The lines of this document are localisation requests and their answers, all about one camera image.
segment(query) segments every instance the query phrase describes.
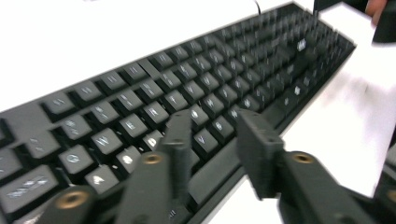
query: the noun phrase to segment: black keyboard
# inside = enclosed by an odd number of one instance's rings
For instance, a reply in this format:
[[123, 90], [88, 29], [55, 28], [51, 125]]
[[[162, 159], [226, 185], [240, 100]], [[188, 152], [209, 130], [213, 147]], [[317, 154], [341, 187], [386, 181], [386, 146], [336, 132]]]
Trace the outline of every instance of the black keyboard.
[[57, 192], [90, 185], [103, 205], [98, 222], [111, 223], [136, 160], [189, 108], [190, 199], [170, 218], [199, 223], [244, 174], [238, 110], [282, 132], [354, 48], [290, 4], [2, 112], [0, 219], [35, 223]]

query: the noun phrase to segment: hand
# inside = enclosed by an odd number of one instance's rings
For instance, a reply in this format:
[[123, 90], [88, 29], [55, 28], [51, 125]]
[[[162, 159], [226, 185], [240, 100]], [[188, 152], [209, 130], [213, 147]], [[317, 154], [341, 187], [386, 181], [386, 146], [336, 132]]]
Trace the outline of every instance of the hand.
[[372, 24], [378, 25], [379, 17], [384, 10], [388, 0], [369, 0], [367, 3], [366, 14], [373, 17]]

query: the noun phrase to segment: keyboard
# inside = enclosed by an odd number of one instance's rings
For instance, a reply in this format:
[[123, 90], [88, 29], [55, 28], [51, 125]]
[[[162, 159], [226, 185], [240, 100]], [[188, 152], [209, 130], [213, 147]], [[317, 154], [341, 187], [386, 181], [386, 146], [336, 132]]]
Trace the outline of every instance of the keyboard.
[[289, 4], [123, 64], [0, 113], [0, 223], [35, 223], [63, 189], [90, 185], [112, 223], [136, 160], [191, 112], [189, 201], [172, 223], [200, 223], [245, 174], [239, 109], [281, 133], [356, 46]]

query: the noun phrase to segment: computer keyboard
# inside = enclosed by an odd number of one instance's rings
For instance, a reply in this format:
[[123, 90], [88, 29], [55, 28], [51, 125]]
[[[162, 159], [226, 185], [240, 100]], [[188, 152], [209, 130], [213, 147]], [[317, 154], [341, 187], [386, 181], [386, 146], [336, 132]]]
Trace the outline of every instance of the computer keyboard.
[[35, 223], [46, 202], [73, 185], [92, 186], [98, 223], [111, 223], [136, 160], [155, 150], [172, 114], [188, 108], [190, 199], [169, 216], [199, 223], [244, 174], [235, 154], [238, 110], [259, 112], [282, 132], [354, 48], [289, 4], [4, 111], [0, 223]]

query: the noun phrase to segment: spacebar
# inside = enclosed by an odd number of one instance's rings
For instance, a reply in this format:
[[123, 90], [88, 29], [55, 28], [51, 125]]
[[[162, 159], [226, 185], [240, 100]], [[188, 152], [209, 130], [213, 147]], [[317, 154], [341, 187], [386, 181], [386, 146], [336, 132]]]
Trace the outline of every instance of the spacebar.
[[191, 209], [199, 209], [238, 167], [235, 138], [190, 180]]

